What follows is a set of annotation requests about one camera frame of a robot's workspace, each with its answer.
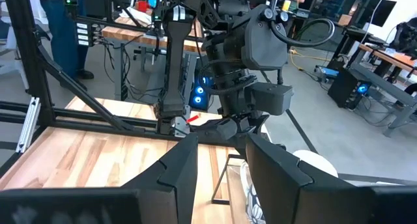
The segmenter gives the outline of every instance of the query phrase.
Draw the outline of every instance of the black shoe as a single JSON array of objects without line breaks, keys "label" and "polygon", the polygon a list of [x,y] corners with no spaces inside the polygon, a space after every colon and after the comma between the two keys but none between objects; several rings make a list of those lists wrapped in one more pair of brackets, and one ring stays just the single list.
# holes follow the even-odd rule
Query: black shoe
[{"label": "black shoe", "polygon": [[[80,81],[78,81],[78,80],[75,80],[75,82],[76,82],[78,85],[80,85],[82,89],[84,89],[85,91],[87,91],[87,87],[86,87],[84,84],[82,84],[82,83],[81,83]],[[67,87],[66,87],[63,83],[60,83],[60,85],[61,85],[62,87],[64,87],[64,88],[66,88],[66,89],[67,89]]]},{"label": "black shoe", "polygon": [[94,74],[90,71],[86,71],[86,70],[78,70],[77,71],[77,77],[79,79],[93,79],[94,78]]}]

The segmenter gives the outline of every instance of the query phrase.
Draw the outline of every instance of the jeans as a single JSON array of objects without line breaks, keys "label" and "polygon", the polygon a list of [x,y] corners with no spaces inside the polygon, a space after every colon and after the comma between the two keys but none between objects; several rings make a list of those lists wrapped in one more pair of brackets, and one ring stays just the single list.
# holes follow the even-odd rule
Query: jeans
[{"label": "jeans", "polygon": [[[40,0],[46,13],[52,34],[51,49],[53,60],[71,78],[83,70],[88,47],[79,46],[76,38],[76,23],[65,12],[63,0]],[[78,14],[86,16],[84,0],[78,0]]]}]

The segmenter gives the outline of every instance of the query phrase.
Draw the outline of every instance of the wall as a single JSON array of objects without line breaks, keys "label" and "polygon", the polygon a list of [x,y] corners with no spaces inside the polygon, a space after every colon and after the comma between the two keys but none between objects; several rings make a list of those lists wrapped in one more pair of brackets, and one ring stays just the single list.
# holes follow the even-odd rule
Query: wall
[{"label": "wall", "polygon": [[409,21],[411,18],[417,16],[417,4],[416,0],[391,0],[396,1],[394,9],[392,10],[390,16],[386,20],[383,27],[378,27],[376,25],[370,25],[369,32],[375,35],[376,37],[387,40],[391,42],[394,37],[397,29],[391,30],[399,23],[404,21]]}]

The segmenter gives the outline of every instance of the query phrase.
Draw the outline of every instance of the computer monitor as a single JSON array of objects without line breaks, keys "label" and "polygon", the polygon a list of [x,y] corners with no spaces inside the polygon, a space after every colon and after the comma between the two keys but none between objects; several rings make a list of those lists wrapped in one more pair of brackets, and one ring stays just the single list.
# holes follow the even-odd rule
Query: computer monitor
[{"label": "computer monitor", "polygon": [[382,0],[379,7],[375,10],[372,24],[379,27],[384,26],[396,4],[397,2],[395,1]]}]

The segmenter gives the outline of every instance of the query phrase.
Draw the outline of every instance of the yellow cable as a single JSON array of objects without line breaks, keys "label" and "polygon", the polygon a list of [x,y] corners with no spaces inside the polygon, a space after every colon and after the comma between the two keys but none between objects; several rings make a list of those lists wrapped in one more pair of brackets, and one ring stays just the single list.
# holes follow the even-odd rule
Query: yellow cable
[{"label": "yellow cable", "polygon": [[329,59],[325,59],[325,58],[320,58],[320,57],[311,57],[311,56],[303,55],[303,54],[301,54],[301,53],[297,52],[295,49],[290,50],[290,53],[291,53],[291,54],[292,54],[292,53],[294,53],[295,55],[298,55],[298,56],[303,57],[303,58],[317,59],[317,60],[320,60],[320,61],[331,61],[331,60],[329,60]]},{"label": "yellow cable", "polygon": [[290,56],[290,58],[291,58],[291,62],[292,62],[292,64],[293,64],[293,65],[294,65],[294,66],[298,69],[298,71],[304,71],[304,69],[303,69],[303,68],[301,68],[301,67],[297,66],[297,65],[294,63],[293,53],[292,53],[292,52],[290,52],[289,56]]}]

